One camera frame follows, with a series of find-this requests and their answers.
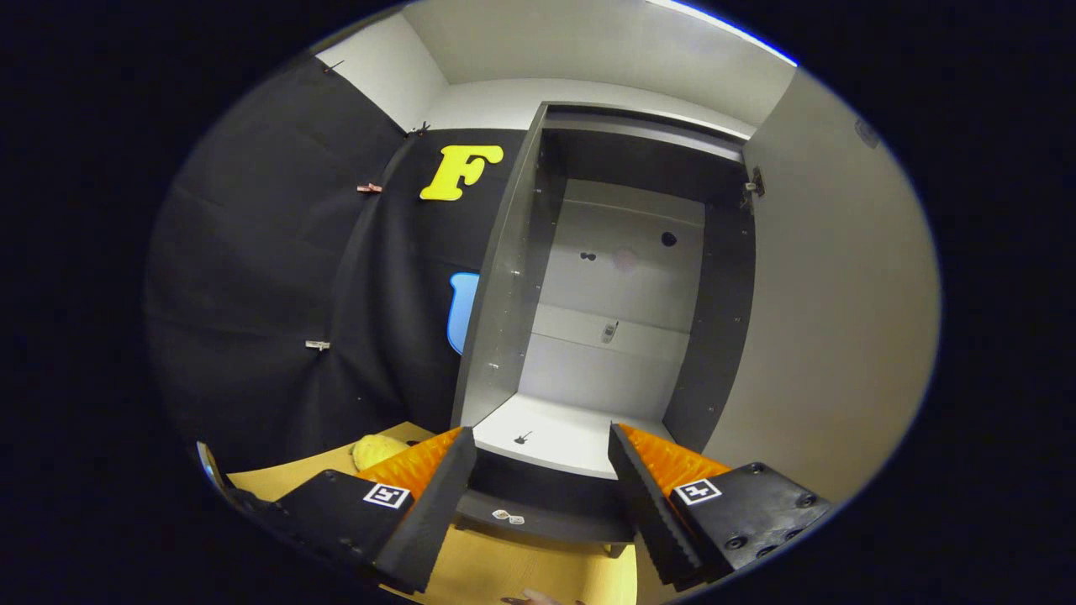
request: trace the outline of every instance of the wooden surface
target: wooden surface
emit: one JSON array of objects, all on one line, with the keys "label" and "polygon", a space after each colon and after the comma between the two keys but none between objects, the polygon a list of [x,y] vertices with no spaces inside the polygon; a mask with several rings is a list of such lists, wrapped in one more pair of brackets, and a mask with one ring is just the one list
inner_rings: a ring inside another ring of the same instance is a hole
[{"label": "wooden surface", "polygon": [[[381,434],[401,441],[433,436],[407,422]],[[327,468],[355,473],[351,446],[280,466],[232,473],[228,478],[237,488],[261,500],[277,501]],[[618,559],[610,559],[598,545],[571,545],[496,527],[461,530],[453,525],[444,537],[426,592],[397,594],[426,605],[496,605],[504,596],[523,599],[525,588],[544,592],[565,605],[577,599],[586,605],[635,605],[635,548],[628,546]]]},{"label": "wooden surface", "polygon": [[[661,420],[565,406],[516,393],[475,427],[478,447],[508,458],[587,477],[615,479],[609,464],[609,423],[669,437]],[[524,444],[515,438],[530,432]]]}]

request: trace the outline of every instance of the wooden table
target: wooden table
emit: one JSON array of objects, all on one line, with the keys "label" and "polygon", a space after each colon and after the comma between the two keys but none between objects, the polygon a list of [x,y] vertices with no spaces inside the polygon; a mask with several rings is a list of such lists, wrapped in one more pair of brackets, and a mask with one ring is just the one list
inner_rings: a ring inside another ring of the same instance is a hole
[{"label": "wooden table", "polygon": [[[409,422],[381,434],[401,441],[433,436]],[[228,478],[237,488],[261,500],[277,501],[322,470],[355,473],[351,446],[280,466],[232,473]],[[572,605],[576,600],[586,605],[635,605],[637,591],[642,589],[637,587],[633,546],[611,559],[601,545],[572,545],[497,527],[468,525],[464,531],[453,525],[444,537],[426,592],[401,595],[427,605],[496,605],[502,596],[522,599],[524,588],[544,592],[564,605]]]}]

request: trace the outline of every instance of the white shelf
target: white shelf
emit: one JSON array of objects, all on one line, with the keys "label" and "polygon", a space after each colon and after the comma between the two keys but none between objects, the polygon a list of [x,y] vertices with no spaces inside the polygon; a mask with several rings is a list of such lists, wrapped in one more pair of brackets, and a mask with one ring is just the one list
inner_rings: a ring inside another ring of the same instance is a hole
[{"label": "white shelf", "polygon": [[[643,420],[566,406],[516,393],[475,426],[475,444],[484,450],[601,479],[615,479],[609,464],[609,424],[624,422],[669,439],[660,420]],[[526,435],[524,444],[515,442]]]}]

